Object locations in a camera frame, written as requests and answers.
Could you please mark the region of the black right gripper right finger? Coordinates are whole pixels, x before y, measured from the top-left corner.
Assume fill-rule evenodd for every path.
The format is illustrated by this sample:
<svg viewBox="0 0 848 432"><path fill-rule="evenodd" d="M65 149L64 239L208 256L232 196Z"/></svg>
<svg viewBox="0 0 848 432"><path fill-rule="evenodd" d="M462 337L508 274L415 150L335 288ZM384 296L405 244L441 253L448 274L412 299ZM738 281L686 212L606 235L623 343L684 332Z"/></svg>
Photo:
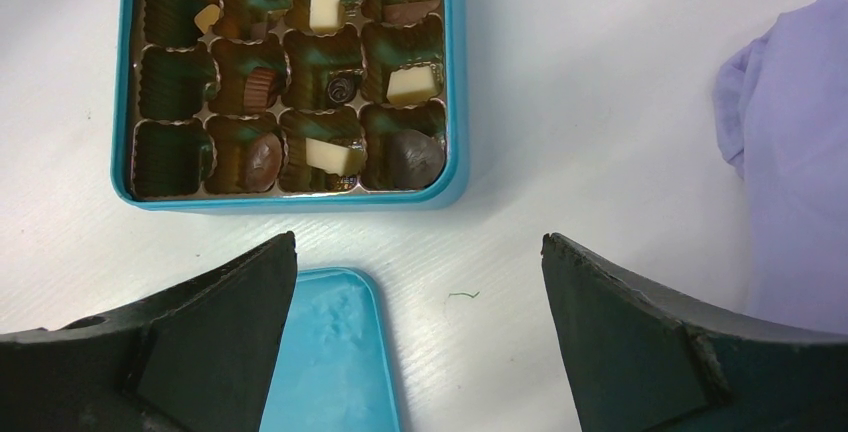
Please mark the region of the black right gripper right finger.
<svg viewBox="0 0 848 432"><path fill-rule="evenodd" d="M542 271L585 431L843 431L847 339L735 313L558 233Z"/></svg>

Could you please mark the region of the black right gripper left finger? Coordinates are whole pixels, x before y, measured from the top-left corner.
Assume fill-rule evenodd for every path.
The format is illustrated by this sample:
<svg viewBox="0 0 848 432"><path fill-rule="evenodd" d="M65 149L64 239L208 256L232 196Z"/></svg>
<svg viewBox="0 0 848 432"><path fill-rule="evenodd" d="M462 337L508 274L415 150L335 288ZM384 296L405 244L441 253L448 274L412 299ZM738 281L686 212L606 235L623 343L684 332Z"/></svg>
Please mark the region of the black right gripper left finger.
<svg viewBox="0 0 848 432"><path fill-rule="evenodd" d="M295 237L57 329L1 338L5 431L255 431L297 277Z"/></svg>

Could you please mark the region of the teal box lid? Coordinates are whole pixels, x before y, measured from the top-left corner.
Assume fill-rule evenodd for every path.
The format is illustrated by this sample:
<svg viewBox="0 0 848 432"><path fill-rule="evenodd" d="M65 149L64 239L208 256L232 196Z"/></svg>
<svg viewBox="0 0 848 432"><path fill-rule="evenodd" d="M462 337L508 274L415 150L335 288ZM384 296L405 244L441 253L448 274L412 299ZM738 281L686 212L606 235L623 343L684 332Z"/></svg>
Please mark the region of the teal box lid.
<svg viewBox="0 0 848 432"><path fill-rule="evenodd" d="M350 268L299 273L260 428L400 431L378 287Z"/></svg>

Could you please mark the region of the white chocolate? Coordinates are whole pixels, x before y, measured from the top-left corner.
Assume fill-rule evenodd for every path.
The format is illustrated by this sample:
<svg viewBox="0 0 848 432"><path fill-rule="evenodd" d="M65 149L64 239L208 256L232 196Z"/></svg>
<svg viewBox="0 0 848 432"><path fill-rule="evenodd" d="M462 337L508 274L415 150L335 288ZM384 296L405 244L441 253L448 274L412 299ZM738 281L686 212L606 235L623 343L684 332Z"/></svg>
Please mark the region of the white chocolate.
<svg viewBox="0 0 848 432"><path fill-rule="evenodd" d="M402 68L390 74L386 99L395 106L418 104L435 97L439 87L440 82L432 66Z"/></svg>
<svg viewBox="0 0 848 432"><path fill-rule="evenodd" d="M341 0L310 0L309 28L318 35L333 34L342 28L346 19Z"/></svg>
<svg viewBox="0 0 848 432"><path fill-rule="evenodd" d="M305 139L306 163L327 174L357 175L365 164L363 150L335 145L312 138Z"/></svg>

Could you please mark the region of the teal chocolate box with dividers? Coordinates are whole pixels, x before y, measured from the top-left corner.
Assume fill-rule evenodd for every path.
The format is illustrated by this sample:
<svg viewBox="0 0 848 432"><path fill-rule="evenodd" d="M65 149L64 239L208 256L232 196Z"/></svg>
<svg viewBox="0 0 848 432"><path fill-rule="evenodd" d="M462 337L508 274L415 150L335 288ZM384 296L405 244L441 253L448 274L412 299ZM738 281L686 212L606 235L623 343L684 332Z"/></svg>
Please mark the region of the teal chocolate box with dividers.
<svg viewBox="0 0 848 432"><path fill-rule="evenodd" d="M147 210L241 212L442 208L469 178L465 0L341 0L333 34L309 28L310 0L121 0L111 178L116 194ZM430 65L439 93L395 106L386 92L398 69ZM246 114L256 67L275 69L275 102ZM341 106L325 89L355 74ZM414 129L444 147L439 177L423 189L393 187L388 137ZM246 146L264 133L283 145L274 185L240 185ZM305 139L363 150L357 175L306 163Z"/></svg>

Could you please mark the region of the milk fluted cup chocolate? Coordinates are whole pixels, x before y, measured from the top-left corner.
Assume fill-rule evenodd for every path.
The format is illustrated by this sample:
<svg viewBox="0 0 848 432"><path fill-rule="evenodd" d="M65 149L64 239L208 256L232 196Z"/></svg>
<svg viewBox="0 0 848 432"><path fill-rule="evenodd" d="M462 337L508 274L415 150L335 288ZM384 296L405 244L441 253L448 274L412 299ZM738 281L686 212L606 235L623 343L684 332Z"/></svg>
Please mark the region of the milk fluted cup chocolate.
<svg viewBox="0 0 848 432"><path fill-rule="evenodd" d="M276 100L279 73L275 69L256 67L245 80L243 109L246 114L266 111Z"/></svg>

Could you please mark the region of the dark rounded chocolate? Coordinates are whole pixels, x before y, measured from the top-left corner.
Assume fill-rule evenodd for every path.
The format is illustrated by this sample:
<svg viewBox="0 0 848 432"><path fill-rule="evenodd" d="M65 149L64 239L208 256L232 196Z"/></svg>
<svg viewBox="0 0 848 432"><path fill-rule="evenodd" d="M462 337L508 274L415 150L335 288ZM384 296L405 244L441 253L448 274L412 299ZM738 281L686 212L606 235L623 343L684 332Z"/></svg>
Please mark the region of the dark rounded chocolate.
<svg viewBox="0 0 848 432"><path fill-rule="evenodd" d="M446 152L436 139L414 129L391 134L386 142L386 161L396 189L423 189L441 174Z"/></svg>

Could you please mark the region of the dark spiral chocolate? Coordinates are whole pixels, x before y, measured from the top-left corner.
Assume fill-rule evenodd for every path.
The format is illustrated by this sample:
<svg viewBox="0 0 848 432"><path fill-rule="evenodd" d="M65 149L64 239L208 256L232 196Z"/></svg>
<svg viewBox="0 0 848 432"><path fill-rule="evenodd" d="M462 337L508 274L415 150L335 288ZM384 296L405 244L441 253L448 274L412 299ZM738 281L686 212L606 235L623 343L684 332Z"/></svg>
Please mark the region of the dark spiral chocolate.
<svg viewBox="0 0 848 432"><path fill-rule="evenodd" d="M328 104L341 106L351 102L357 95L358 83L355 74L339 74L330 79L325 89Z"/></svg>

